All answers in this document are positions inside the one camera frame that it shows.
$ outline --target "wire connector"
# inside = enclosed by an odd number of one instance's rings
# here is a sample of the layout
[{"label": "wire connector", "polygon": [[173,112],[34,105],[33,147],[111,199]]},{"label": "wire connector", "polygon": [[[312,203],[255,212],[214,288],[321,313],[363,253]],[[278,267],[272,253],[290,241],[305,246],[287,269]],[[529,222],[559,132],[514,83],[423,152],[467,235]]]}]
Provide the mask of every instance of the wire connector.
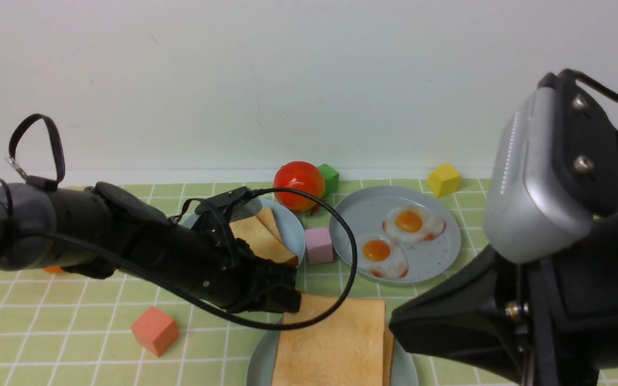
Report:
[{"label": "wire connector", "polygon": [[23,168],[20,167],[20,165],[18,164],[18,162],[16,161],[14,157],[7,156],[7,157],[4,157],[4,159],[19,174],[20,178],[22,178],[23,181],[27,181],[27,173],[23,170]]}]

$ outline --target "orange block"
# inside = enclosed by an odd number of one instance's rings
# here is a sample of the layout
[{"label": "orange block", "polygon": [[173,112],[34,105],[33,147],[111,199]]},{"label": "orange block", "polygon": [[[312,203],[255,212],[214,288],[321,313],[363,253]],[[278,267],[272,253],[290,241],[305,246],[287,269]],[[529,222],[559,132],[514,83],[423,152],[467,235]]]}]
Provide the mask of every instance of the orange block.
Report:
[{"label": "orange block", "polygon": [[66,273],[66,271],[61,269],[60,266],[48,266],[48,267],[43,268],[43,269],[45,271],[49,272],[49,273]]},{"label": "orange block", "polygon": [[180,335],[176,321],[154,306],[142,314],[130,329],[137,342],[157,357],[163,355]]}]

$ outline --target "toy block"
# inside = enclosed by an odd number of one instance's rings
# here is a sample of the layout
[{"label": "toy block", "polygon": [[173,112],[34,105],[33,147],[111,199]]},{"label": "toy block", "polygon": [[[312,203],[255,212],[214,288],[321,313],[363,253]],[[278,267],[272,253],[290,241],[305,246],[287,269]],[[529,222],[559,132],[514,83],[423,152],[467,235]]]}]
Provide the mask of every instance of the toy block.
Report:
[{"label": "toy block", "polygon": [[180,335],[175,320],[154,306],[142,314],[130,329],[138,344],[157,357],[163,355]]},{"label": "toy block", "polygon": [[309,264],[333,262],[333,242],[328,228],[312,228],[304,231],[307,240]]},{"label": "toy block", "polygon": [[326,192],[323,193],[323,196],[328,197],[328,195],[336,193],[338,185],[340,185],[340,173],[336,169],[331,168],[329,164],[319,166],[319,171],[323,176],[323,180],[326,181]]},{"label": "toy block", "polygon": [[451,164],[444,164],[429,175],[428,184],[437,197],[451,195],[459,190],[461,174]]},{"label": "toy block", "polygon": [[66,273],[60,266],[48,266],[43,269],[49,273]]}]

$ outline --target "toast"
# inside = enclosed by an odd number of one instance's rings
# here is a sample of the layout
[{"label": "toast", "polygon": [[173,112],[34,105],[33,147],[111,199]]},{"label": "toast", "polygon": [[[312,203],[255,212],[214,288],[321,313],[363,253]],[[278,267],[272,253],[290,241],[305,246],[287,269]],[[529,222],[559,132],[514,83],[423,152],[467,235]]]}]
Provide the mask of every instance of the toast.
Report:
[{"label": "toast", "polygon": [[383,334],[383,386],[390,386],[393,369],[393,354],[395,352],[395,337],[388,326]]},{"label": "toast", "polygon": [[230,223],[233,235],[249,244],[252,252],[263,259],[297,266],[297,256],[271,234],[258,217],[252,216]]},{"label": "toast", "polygon": [[257,218],[259,218],[259,221],[268,229],[270,234],[276,237],[279,242],[283,242],[282,237],[280,237],[278,225],[275,223],[273,210],[270,207],[265,207],[261,212],[257,213]]},{"label": "toast", "polygon": [[[335,300],[303,293],[299,312],[285,313],[283,323],[314,318]],[[381,386],[384,321],[383,300],[347,298],[325,320],[300,330],[281,332],[271,385]]]}]

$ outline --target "stacked bread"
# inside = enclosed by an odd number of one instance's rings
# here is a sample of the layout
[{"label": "stacked bread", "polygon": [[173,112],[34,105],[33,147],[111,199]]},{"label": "stacked bread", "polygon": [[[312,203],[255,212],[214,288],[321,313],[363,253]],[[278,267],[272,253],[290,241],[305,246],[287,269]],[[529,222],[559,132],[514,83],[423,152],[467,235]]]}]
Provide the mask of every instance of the stacked bread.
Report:
[{"label": "stacked bread", "polygon": [[297,266],[299,259],[287,249],[280,237],[273,210],[265,207],[255,216],[230,223],[233,235],[249,244],[256,256],[270,261]]}]

